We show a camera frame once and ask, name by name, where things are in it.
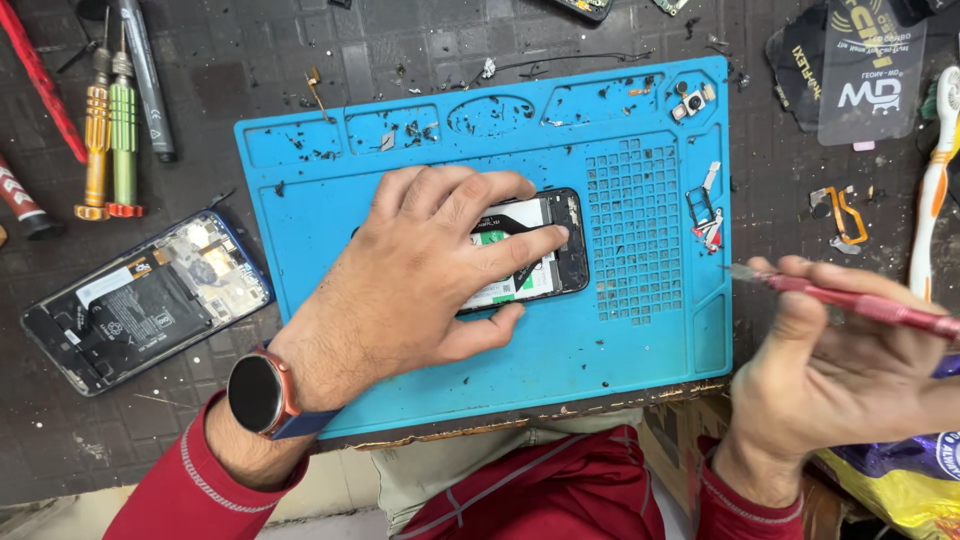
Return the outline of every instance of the dark workbench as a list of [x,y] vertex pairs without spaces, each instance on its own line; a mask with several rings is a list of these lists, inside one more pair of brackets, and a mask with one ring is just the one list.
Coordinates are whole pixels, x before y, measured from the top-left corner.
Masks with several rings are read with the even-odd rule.
[[[66,45],[62,51],[42,55],[51,72],[85,43],[67,0],[12,4],[35,47]],[[733,226],[734,259],[798,253],[904,277],[914,194],[925,159],[912,136],[881,141],[866,153],[855,153],[849,146],[822,147],[814,135],[801,134],[792,116],[781,111],[763,46],[788,18],[803,10],[796,2],[694,0],[671,18],[651,0],[615,0],[610,16],[597,29],[540,0],[356,0],[351,11],[329,7],[326,0],[144,0],[143,5],[180,162],[160,165],[149,144],[143,145],[140,190],[149,214],[139,220],[89,223],[72,217],[84,190],[84,168],[46,116],[6,37],[0,38],[4,119],[0,153],[35,198],[69,228],[61,239],[28,243],[8,210],[0,208],[0,224],[11,236],[0,249],[0,343],[5,351],[0,359],[0,504],[138,482],[199,405],[224,386],[237,353],[276,332],[279,316],[276,306],[270,306],[116,390],[88,399],[78,395],[28,341],[18,313],[234,187],[236,193],[222,209],[258,251],[259,235],[232,127],[242,118],[302,111],[297,99],[285,105],[283,92],[307,91],[303,71],[313,63],[324,81],[332,82],[322,86],[324,103],[338,107],[369,102],[381,92],[383,99],[406,97],[409,87],[430,93],[431,86],[438,87],[447,75],[454,82],[469,80],[486,56],[505,64],[656,48],[648,61],[653,63],[714,54],[703,47],[707,35],[715,34],[731,43],[736,71],[752,78],[742,93],[733,91],[730,100],[734,193],[727,223]],[[694,16],[702,20],[687,39],[684,24]],[[928,31],[927,76],[956,61],[951,58],[956,55],[960,17],[941,18],[931,20]],[[92,36],[101,32],[97,25],[85,24]],[[405,87],[391,83],[399,62],[407,69]],[[543,65],[549,73],[542,77],[614,67],[611,59],[554,61]],[[498,72],[490,84],[519,82],[518,73]],[[82,126],[85,88],[92,79],[89,60],[55,79]],[[878,205],[860,208],[870,224],[871,239],[864,244],[864,254],[854,258],[827,245],[835,235],[832,221],[796,219],[809,191],[847,184],[858,190],[874,184],[890,194]],[[960,273],[960,241],[950,240],[960,231],[955,212],[953,203],[945,205],[934,254],[937,300],[957,310],[960,289],[946,287],[957,282]],[[774,299],[747,293],[740,286],[735,292],[734,344],[742,363],[764,335]],[[390,442],[517,424],[560,414],[562,406],[567,412],[596,412],[642,405],[716,390],[723,382],[612,395],[351,437],[346,442]]]

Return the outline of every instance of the blue silicone repair mat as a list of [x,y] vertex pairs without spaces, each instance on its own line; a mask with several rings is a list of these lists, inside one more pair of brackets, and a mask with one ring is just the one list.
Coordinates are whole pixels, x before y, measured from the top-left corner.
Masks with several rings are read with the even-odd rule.
[[[709,255],[685,196],[719,161],[709,198],[729,213],[726,77],[726,59],[712,57],[328,110],[336,123],[319,111],[239,122],[284,321],[363,222],[384,171],[424,163],[510,169],[581,198],[586,289],[527,304],[505,349],[382,381],[322,437],[728,373],[731,284],[720,265],[731,262],[730,227],[720,227],[723,247]],[[691,92],[710,84],[716,99],[675,122],[679,82]],[[420,133],[408,135],[415,120]],[[394,125],[393,148],[380,151]]]

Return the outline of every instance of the right hand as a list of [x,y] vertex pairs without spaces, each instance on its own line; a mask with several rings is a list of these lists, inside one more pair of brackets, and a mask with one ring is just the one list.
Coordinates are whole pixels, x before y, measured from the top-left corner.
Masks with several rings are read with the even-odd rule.
[[470,243],[491,205],[529,199],[515,172],[406,167],[383,175],[370,215],[270,349],[293,366],[304,410],[342,406],[378,380],[503,347],[524,312],[455,315],[484,286],[566,243],[550,226],[492,245]]
[[[799,257],[782,258],[779,268],[763,258],[753,258],[749,265],[807,278],[824,288],[947,313],[903,285],[864,270]],[[737,475],[722,473],[732,455],[766,464],[770,469],[757,476],[769,477],[777,469],[798,472],[804,456],[820,448],[960,429],[960,378],[930,378],[946,346],[946,340],[924,331],[850,313],[843,325],[828,326],[820,301],[800,292],[782,293],[773,328],[733,379],[731,428],[717,451],[714,471],[737,489],[733,484],[739,480],[727,478]]]

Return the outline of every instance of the blue watch strap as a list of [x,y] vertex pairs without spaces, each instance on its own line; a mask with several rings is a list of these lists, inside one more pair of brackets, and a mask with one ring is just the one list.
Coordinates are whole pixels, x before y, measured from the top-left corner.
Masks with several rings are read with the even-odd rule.
[[302,412],[300,416],[290,417],[270,438],[277,440],[318,433],[324,430],[326,425],[341,410],[341,408],[338,408],[337,410],[325,410],[323,412]]

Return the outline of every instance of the red shirt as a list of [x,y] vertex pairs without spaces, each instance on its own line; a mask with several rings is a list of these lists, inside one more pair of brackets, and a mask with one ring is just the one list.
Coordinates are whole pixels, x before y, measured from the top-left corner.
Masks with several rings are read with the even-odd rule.
[[[253,491],[234,481],[204,438],[207,407],[133,491],[105,540],[253,540],[287,488]],[[802,540],[797,500],[766,508],[731,490],[708,467],[699,477],[698,540]],[[630,538],[664,540],[663,520],[636,431],[569,435],[517,449],[482,467],[417,512],[395,540]]]

